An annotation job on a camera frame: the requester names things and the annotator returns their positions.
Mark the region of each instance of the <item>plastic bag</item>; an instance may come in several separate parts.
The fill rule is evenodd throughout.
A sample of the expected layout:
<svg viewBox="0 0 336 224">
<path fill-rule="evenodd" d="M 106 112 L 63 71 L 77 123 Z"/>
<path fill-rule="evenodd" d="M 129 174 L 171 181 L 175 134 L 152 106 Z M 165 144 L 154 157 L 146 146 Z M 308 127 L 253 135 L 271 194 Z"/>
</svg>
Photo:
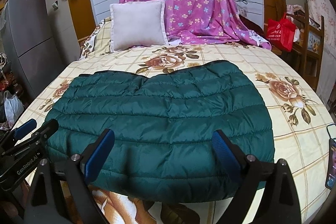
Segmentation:
<svg viewBox="0 0 336 224">
<path fill-rule="evenodd" d="M 4 92 L 3 97 L 7 122 L 9 127 L 12 128 L 25 109 L 19 98 L 15 94 L 11 95 L 8 90 Z"/>
<path fill-rule="evenodd" d="M 290 52 L 293 47 L 295 28 L 295 24 L 286 19 L 285 13 L 279 22 L 268 20 L 266 38 L 279 50 Z"/>
<path fill-rule="evenodd" d="M 295 33 L 294 33 L 294 42 L 297 42 L 300 39 L 300 29 L 296 27 Z"/>
</svg>

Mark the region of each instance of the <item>wooden chair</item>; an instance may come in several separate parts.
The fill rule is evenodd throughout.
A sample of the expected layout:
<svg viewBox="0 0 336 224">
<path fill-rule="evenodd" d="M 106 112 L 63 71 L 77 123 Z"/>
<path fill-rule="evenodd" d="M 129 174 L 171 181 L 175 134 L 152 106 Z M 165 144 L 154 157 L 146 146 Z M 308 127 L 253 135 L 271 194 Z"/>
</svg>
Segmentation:
<svg viewBox="0 0 336 224">
<path fill-rule="evenodd" d="M 286 14 L 295 20 L 304 24 L 304 37 L 303 44 L 300 46 L 298 43 L 293 44 L 292 52 L 296 56 L 293 69 L 310 85 L 310 87 L 316 92 L 317 85 L 320 78 L 322 53 L 324 45 L 324 17 L 321 16 L 320 30 L 309 24 L 309 9 L 308 4 L 304 5 L 305 15 L 292 15 Z M 313 33 L 320 37 L 320 45 L 317 52 L 308 50 L 308 38 L 309 33 Z M 310 70 L 307 71 L 307 61 L 311 63 Z"/>
</svg>

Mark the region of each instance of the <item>picture frame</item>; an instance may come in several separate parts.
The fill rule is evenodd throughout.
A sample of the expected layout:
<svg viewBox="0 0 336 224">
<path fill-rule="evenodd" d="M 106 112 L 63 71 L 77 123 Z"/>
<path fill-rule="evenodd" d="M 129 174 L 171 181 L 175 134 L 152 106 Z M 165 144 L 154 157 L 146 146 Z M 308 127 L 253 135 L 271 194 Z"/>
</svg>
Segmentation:
<svg viewBox="0 0 336 224">
<path fill-rule="evenodd" d="M 307 49 L 311 52 L 319 54 L 320 43 L 321 37 L 314 34 L 313 32 L 309 32 Z"/>
</svg>

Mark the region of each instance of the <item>refrigerator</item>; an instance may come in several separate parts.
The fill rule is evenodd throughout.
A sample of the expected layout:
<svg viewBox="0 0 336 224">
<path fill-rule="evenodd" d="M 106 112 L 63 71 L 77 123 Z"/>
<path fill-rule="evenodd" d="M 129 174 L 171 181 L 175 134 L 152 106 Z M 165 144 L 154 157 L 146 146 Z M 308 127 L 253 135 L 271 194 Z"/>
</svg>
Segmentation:
<svg viewBox="0 0 336 224">
<path fill-rule="evenodd" d="M 64 69 L 51 32 L 45 0 L 8 0 L 1 37 L 11 69 L 35 99 Z"/>
</svg>

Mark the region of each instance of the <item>wire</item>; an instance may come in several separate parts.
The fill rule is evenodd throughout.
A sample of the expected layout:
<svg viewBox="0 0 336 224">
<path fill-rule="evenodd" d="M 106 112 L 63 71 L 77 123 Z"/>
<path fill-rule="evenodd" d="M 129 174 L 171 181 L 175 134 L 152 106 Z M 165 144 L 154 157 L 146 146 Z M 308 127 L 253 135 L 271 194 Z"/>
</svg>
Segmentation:
<svg viewBox="0 0 336 224">
<path fill-rule="evenodd" d="M 251 0 L 235 0 L 235 1 L 236 1 L 236 2 L 242 2 L 242 3 L 244 3 L 245 5 L 247 5 L 248 3 L 257 3 L 257 4 L 260 4 L 260 5 L 264 5 L 264 4 L 260 3 L 260 2 L 251 1 Z M 264 5 L 264 6 L 272 7 L 272 8 L 276 8 L 275 6 L 268 5 L 268 4 L 266 4 L 266 5 Z"/>
<path fill-rule="evenodd" d="M 247 5 L 248 4 L 248 1 L 247 0 L 235 0 L 236 2 L 242 2 L 242 3 L 244 3 L 245 5 Z"/>
</svg>

